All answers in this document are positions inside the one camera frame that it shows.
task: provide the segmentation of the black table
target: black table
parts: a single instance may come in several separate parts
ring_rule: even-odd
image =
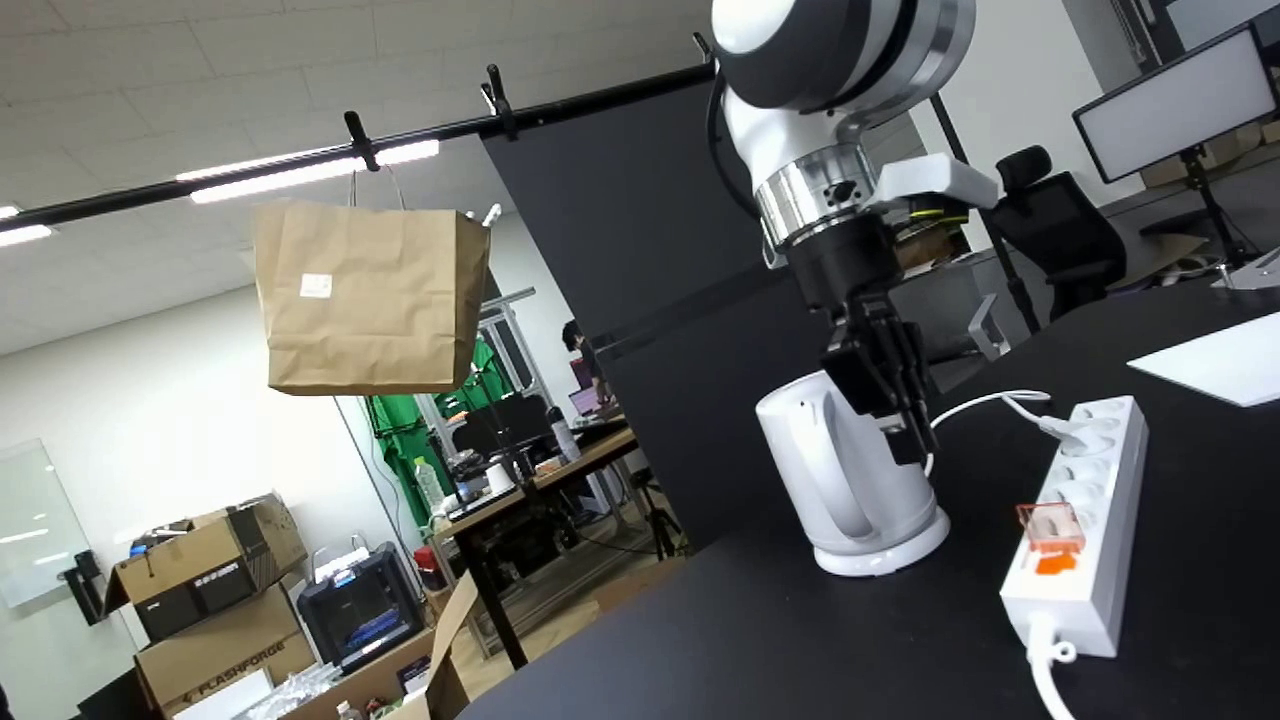
[[[1130,390],[1152,425],[1121,660],[1056,667],[1088,720],[1280,715],[1280,415],[1231,411],[1124,368],[1280,297],[1182,284],[1117,297],[1052,325],[962,385],[1052,388],[1061,411]],[[957,527],[915,573],[833,580],[802,565],[791,511],[690,556],[653,595],[604,614],[490,697],[476,720],[606,715],[1045,715],[999,607],[1010,509],[1052,444],[999,408],[946,425],[934,488]]]

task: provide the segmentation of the white power strip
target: white power strip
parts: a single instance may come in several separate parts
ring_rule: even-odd
[[[1084,546],[1073,556],[1077,568],[1045,574],[1045,556],[1025,537],[999,588],[1008,624],[1026,645],[1033,667],[1045,660],[1046,671],[1046,660],[1077,660],[1077,650],[1121,650],[1143,460],[1148,421],[1130,395],[1077,403],[1073,434],[1056,446],[1037,500],[1037,509],[1068,502],[1078,515]]]

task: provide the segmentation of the ceiling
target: ceiling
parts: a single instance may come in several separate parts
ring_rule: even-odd
[[[0,202],[55,202],[184,167],[484,117],[697,62],[705,0],[0,0]],[[295,196],[476,207],[504,186],[476,141]],[[0,350],[253,284],[257,201],[58,224],[0,251]]]

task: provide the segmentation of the paper bag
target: paper bag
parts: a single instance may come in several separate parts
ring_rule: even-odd
[[[267,385],[445,390],[469,374],[488,233],[461,212],[278,202],[253,228]]]

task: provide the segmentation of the black partition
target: black partition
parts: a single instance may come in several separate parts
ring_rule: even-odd
[[[705,117],[706,88],[689,88],[484,141],[697,544],[791,521],[753,403],[822,344],[764,273]]]

